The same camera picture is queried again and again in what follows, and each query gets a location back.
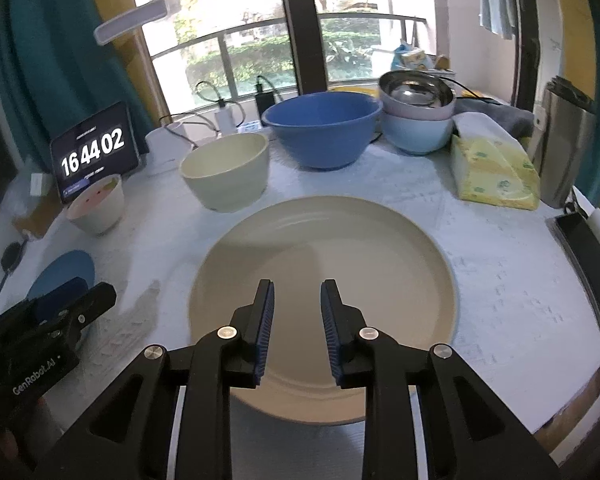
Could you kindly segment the large dark blue plate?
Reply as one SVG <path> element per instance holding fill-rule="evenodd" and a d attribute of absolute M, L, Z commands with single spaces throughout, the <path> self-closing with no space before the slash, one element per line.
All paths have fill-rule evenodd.
<path fill-rule="evenodd" d="M 70 250 L 52 261 L 31 285 L 26 299 L 36 302 L 33 325 L 55 321 L 95 284 L 93 258 L 84 250 Z"/>

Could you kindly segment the pink strawberry bowl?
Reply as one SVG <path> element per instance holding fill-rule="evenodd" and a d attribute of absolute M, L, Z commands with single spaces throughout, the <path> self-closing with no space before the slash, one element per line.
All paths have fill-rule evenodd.
<path fill-rule="evenodd" d="M 112 174 L 84 190 L 68 207 L 67 220 L 81 231 L 100 235 L 123 216 L 122 177 Z"/>

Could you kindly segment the cream round plate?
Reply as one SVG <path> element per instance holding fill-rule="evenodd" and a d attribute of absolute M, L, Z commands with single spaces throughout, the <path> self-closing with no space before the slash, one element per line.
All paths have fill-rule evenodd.
<path fill-rule="evenodd" d="M 399 344 L 428 349 L 456 333 L 458 291 L 448 259 L 416 223 L 381 204 L 346 196 L 286 200 L 239 221 L 201 263 L 188 314 L 200 339 L 274 286 L 274 315 L 259 387 L 239 400 L 304 424 L 358 422 L 364 392 L 343 389 L 327 293 L 357 308 L 362 324 Z"/>

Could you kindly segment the cream yellow bowl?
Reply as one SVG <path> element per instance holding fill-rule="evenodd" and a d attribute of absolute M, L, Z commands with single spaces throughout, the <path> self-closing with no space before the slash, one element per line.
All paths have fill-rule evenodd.
<path fill-rule="evenodd" d="M 180 175 L 201 205 L 234 212 L 254 203 L 268 186 L 270 142 L 261 133 L 236 133 L 195 148 Z"/>

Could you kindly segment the large blue bowl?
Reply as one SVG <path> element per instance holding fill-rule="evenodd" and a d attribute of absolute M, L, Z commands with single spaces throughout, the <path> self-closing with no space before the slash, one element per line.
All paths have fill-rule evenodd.
<path fill-rule="evenodd" d="M 367 94 L 326 91 L 279 102 L 262 120 L 299 166 L 335 170 L 361 157 L 381 110 L 381 102 Z"/>

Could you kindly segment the cardboard box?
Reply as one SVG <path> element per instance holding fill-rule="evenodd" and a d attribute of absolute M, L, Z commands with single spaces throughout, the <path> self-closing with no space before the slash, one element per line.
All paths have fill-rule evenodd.
<path fill-rule="evenodd" d="M 62 211 L 62 203 L 56 192 L 42 197 L 31 212 L 15 216 L 12 225 L 27 238 L 40 240 Z"/>

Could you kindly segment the tablet showing clock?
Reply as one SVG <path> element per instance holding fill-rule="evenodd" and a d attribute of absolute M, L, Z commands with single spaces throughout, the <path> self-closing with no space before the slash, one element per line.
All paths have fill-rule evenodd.
<path fill-rule="evenodd" d="M 50 159 L 61 203 L 67 205 L 104 177 L 140 166 L 129 107 L 114 103 L 50 141 Z"/>

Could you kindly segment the white desk lamp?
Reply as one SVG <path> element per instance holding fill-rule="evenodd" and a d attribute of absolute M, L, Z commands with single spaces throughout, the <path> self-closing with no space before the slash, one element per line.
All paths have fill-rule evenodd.
<path fill-rule="evenodd" d="M 182 127 L 172 124 L 158 77 L 145 41 L 143 26 L 161 20 L 168 14 L 164 0 L 150 0 L 141 6 L 133 3 L 97 3 L 102 24 L 93 32 L 96 44 L 112 44 L 122 58 L 140 102 L 155 126 L 140 138 L 148 141 L 144 171 L 155 177 L 178 170 L 180 162 L 194 147 Z"/>

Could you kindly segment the teal curtain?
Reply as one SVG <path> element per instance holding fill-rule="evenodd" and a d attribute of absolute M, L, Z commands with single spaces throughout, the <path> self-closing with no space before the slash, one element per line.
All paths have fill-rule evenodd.
<path fill-rule="evenodd" d="M 125 102 L 136 146 L 154 128 L 113 46 L 97 44 L 95 0 L 0 1 L 0 97 L 20 155 L 50 169 L 50 142 Z"/>

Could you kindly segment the white charger plug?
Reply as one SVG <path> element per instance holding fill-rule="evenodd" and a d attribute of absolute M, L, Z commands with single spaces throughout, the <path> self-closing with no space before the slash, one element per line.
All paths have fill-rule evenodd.
<path fill-rule="evenodd" d="M 237 126 L 233 112 L 228 105 L 220 106 L 214 112 L 214 118 L 222 136 L 228 136 L 229 134 L 237 132 Z"/>

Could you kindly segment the steel thermos bottle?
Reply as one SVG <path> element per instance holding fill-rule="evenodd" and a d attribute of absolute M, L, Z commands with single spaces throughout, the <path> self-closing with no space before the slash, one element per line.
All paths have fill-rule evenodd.
<path fill-rule="evenodd" d="M 568 79 L 555 76 L 545 86 L 534 119 L 533 163 L 540 176 L 541 200 L 552 208 L 562 208 L 592 140 L 594 100 Z"/>

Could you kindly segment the white power strip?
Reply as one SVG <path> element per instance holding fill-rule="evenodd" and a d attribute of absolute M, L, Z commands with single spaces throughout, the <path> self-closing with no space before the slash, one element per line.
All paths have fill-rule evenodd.
<path fill-rule="evenodd" d="M 253 133 L 259 132 L 263 129 L 260 120 L 250 120 L 250 122 L 244 122 L 237 128 L 238 133 Z"/>

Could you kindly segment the stainless steel bowl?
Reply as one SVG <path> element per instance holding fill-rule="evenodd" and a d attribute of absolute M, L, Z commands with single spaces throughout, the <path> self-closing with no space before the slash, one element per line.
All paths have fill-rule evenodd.
<path fill-rule="evenodd" d="M 393 70 L 379 78 L 379 89 L 403 104 L 440 108 L 455 98 L 452 89 L 440 78 L 420 70 Z"/>

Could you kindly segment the yellow snack bag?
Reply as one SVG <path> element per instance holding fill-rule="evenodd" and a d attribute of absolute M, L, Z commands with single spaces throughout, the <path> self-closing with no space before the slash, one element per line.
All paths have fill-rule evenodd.
<path fill-rule="evenodd" d="M 379 98 L 379 93 L 377 88 L 370 88 L 364 86 L 335 86 L 330 88 L 330 91 L 335 92 L 354 92 L 366 94 L 366 96 L 372 96 L 375 99 Z"/>

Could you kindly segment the blue snack bag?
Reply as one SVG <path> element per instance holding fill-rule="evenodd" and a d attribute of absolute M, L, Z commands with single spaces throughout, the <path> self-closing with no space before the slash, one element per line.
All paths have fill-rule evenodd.
<path fill-rule="evenodd" d="M 393 51 L 391 69 L 422 70 L 423 72 L 431 72 L 434 70 L 434 61 L 424 49 L 402 42 L 402 44 Z"/>

